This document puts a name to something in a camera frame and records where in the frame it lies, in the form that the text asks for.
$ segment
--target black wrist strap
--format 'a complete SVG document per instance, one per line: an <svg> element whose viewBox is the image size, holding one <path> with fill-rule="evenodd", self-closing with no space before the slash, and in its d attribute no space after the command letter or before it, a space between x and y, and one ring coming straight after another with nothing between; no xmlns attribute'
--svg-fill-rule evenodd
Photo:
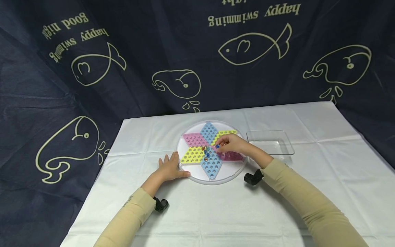
<svg viewBox="0 0 395 247"><path fill-rule="evenodd" d="M263 179L263 175L260 169L256 170L255 174L246 173L244 175L244 181L250 185L256 185Z"/></svg>
<svg viewBox="0 0 395 247"><path fill-rule="evenodd" d="M159 213L162 213L167 207L169 207L169 202L166 199L162 199L162 201L160 201L154 196L154 200L156 201L155 211Z"/></svg>

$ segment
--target hand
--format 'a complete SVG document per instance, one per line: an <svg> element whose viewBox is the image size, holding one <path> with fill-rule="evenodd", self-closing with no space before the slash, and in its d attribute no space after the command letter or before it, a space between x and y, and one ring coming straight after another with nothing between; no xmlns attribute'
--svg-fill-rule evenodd
<svg viewBox="0 0 395 247"><path fill-rule="evenodd" d="M178 169L178 152L173 152L170 159L169 156L166 155L164 161L159 159L159 168L154 172L157 174L163 181L173 180L179 177L189 177L191 176L190 172L180 171Z"/></svg>
<svg viewBox="0 0 395 247"><path fill-rule="evenodd" d="M235 134L227 134L218 138L215 142L215 145L219 144L220 148L217 149L217 152L225 153L229 151L242 153L244 155L249 154L249 150L252 145L246 142L243 138Z"/></svg>

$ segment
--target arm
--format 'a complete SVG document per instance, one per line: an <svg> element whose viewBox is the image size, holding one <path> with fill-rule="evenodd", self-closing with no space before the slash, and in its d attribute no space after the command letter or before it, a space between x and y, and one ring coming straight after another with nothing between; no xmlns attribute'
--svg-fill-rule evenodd
<svg viewBox="0 0 395 247"><path fill-rule="evenodd" d="M297 210L318 246L368 246L347 217L286 164L237 135L222 136L216 144L221 145L219 152L235 151L254 159L261 167L263 180Z"/></svg>
<svg viewBox="0 0 395 247"><path fill-rule="evenodd" d="M155 208L155 193L164 181L178 177L188 177L189 172L177 168L179 155L166 155L164 162L159 159L159 168L152 173L118 211L104 229L94 247L129 247L137 230L144 224Z"/></svg>

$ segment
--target clear plastic tray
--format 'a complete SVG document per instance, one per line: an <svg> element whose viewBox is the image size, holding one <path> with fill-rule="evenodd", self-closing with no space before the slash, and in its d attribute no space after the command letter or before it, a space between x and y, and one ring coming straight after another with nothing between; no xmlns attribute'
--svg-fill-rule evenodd
<svg viewBox="0 0 395 247"><path fill-rule="evenodd" d="M212 120L212 121L207 120L207 121L198 122L187 128L183 132L183 134L199 133L207 122L211 122L214 125L214 127L217 128L218 131L236 130L237 131L236 135L243 138L242 134L238 129L236 129L235 127L233 127L228 123L216 121L216 120ZM179 168L180 170L189 171L191 173L191 176L189 178L194 182L205 184L205 185L218 185L218 184L226 183L237 177L246 165L247 159L244 156L243 159L239 161L223 161L220 169L218 170L216 177L214 179L210 179L205 173L200 163L196 163L196 164L181 163L181 159L183 158L184 154L188 151L189 148L188 144L186 143L182 135L180 136L180 139L176 146L176 150L180 155L180 160L178 163Z"/></svg>
<svg viewBox="0 0 395 247"><path fill-rule="evenodd" d="M270 155L293 155L295 153L283 130L248 131L247 141Z"/></svg>

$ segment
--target star-shaped game board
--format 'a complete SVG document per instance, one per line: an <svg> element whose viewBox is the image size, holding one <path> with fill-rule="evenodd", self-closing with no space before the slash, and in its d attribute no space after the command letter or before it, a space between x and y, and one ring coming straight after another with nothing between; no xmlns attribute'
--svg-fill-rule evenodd
<svg viewBox="0 0 395 247"><path fill-rule="evenodd" d="M215 179L223 161L237 161L243 159L239 153L235 152L217 153L215 142L220 136L230 133L236 134L237 131L218 131L211 122L207 122L200 133L183 134L182 137L189 149L181 157L181 164L200 163L207 176L210 179Z"/></svg>

